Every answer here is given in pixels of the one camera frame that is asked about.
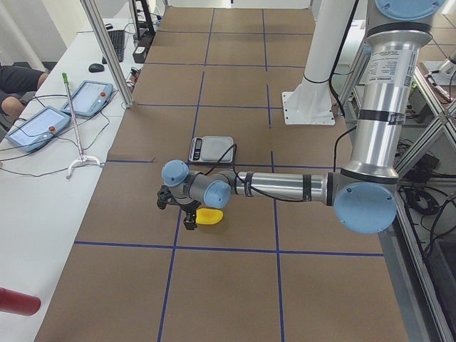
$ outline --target person's leg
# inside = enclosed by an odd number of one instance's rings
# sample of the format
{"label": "person's leg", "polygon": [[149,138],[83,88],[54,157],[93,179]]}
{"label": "person's leg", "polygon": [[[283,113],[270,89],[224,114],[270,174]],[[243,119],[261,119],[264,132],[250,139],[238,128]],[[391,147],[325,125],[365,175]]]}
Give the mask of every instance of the person's leg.
{"label": "person's leg", "polygon": [[0,67],[0,89],[5,93],[37,91],[47,78],[43,71],[18,66]]}
{"label": "person's leg", "polygon": [[24,105],[17,98],[9,96],[1,103],[1,111],[9,116],[8,121],[13,123],[24,110]]}

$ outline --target keyboard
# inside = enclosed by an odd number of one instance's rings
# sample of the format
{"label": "keyboard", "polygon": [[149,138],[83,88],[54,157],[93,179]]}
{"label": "keyboard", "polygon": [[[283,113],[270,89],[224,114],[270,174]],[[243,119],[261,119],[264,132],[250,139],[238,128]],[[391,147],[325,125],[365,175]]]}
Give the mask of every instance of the keyboard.
{"label": "keyboard", "polygon": [[[123,61],[123,48],[125,46],[124,30],[108,31],[108,34],[109,38],[111,39],[111,42],[113,43],[114,51],[117,55],[119,62]],[[106,59],[104,57],[101,63],[106,64]]]}

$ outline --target red cylinder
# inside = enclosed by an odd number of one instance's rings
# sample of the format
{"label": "red cylinder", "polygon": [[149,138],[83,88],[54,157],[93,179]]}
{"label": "red cylinder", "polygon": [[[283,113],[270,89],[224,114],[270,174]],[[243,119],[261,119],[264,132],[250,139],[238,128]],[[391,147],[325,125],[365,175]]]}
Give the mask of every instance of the red cylinder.
{"label": "red cylinder", "polygon": [[31,316],[40,309],[40,306],[41,300],[38,297],[0,287],[0,311]]}

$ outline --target cardboard floor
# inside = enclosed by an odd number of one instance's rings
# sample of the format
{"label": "cardboard floor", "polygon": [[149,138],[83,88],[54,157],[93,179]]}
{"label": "cardboard floor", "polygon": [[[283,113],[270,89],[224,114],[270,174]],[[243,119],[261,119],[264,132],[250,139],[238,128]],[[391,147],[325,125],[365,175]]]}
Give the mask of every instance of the cardboard floor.
{"label": "cardboard floor", "polygon": [[[377,236],[331,207],[233,197],[218,225],[191,232],[155,204],[162,166],[186,161],[196,136],[232,136],[238,170],[330,171],[343,119],[285,126],[281,110],[313,22],[166,11],[37,342],[407,341]],[[350,153],[347,137],[337,165]]]}

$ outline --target yellow sponge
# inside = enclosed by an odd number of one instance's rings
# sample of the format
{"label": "yellow sponge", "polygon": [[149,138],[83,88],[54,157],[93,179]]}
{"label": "yellow sponge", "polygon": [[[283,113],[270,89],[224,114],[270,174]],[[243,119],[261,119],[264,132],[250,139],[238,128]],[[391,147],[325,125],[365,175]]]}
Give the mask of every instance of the yellow sponge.
{"label": "yellow sponge", "polygon": [[210,208],[201,208],[197,210],[197,224],[217,224],[222,218],[222,210]]}

